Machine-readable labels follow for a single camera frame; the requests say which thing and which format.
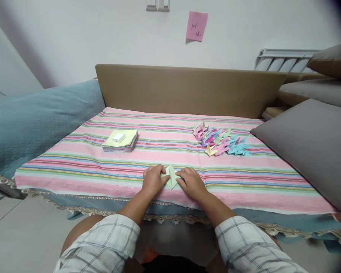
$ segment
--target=blue blanket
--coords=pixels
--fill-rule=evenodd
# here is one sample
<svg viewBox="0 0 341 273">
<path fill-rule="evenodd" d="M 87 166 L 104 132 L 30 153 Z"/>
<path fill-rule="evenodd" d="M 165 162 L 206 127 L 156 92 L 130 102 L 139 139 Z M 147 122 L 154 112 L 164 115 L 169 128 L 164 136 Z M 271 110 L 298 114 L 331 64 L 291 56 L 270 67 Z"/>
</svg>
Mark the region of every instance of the blue blanket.
<svg viewBox="0 0 341 273">
<path fill-rule="evenodd" d="M 11 179 L 104 108 L 97 80 L 0 98 L 0 175 Z"/>
</svg>

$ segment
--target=shirt sleeve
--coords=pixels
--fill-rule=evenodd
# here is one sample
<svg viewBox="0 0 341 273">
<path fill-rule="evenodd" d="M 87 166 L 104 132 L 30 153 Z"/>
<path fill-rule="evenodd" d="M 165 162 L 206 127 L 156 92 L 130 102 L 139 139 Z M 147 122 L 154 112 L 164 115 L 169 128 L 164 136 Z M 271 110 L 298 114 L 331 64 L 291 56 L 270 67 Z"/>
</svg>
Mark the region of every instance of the shirt sleeve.
<svg viewBox="0 0 341 273">
<path fill-rule="evenodd" d="M 229 272 L 306 272 L 265 232 L 244 217 L 225 220 L 215 232 Z"/>
<path fill-rule="evenodd" d="M 130 218 L 110 215 L 80 235 L 62 254 L 64 272 L 122 272 L 133 257 L 140 227 Z"/>
</svg>

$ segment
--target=white wall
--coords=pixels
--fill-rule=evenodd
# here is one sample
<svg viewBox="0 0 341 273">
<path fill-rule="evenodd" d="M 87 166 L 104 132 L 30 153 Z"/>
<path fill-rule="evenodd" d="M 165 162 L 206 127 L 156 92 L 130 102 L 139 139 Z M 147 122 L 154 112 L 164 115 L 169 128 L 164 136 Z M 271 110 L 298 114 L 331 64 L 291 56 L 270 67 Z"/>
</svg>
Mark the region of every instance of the white wall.
<svg viewBox="0 0 341 273">
<path fill-rule="evenodd" d="M 43 89 L 0 28 L 0 97 Z"/>
<path fill-rule="evenodd" d="M 208 12 L 202 43 L 185 44 L 190 10 Z M 261 48 L 341 43 L 327 0 L 0 0 L 0 25 L 44 87 L 95 76 L 97 63 L 254 69 Z"/>
</svg>

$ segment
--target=wall socket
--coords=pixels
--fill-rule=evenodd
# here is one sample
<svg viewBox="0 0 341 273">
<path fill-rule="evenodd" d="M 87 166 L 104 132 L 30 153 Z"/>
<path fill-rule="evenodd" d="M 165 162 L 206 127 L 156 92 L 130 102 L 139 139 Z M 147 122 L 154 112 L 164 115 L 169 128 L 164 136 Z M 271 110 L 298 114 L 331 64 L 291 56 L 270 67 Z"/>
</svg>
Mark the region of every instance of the wall socket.
<svg viewBox="0 0 341 273">
<path fill-rule="evenodd" d="M 147 11 L 169 12 L 171 0 L 145 0 Z"/>
</svg>

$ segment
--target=white radiator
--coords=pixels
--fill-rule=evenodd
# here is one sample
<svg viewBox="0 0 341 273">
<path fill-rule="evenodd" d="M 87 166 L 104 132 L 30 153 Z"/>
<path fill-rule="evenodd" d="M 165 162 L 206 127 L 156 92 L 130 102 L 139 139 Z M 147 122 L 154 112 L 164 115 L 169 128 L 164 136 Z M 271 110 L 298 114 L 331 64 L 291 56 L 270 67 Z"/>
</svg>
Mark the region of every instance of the white radiator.
<svg viewBox="0 0 341 273">
<path fill-rule="evenodd" d="M 313 72 L 307 64 L 319 50 L 261 49 L 255 70 L 279 72 Z"/>
</svg>

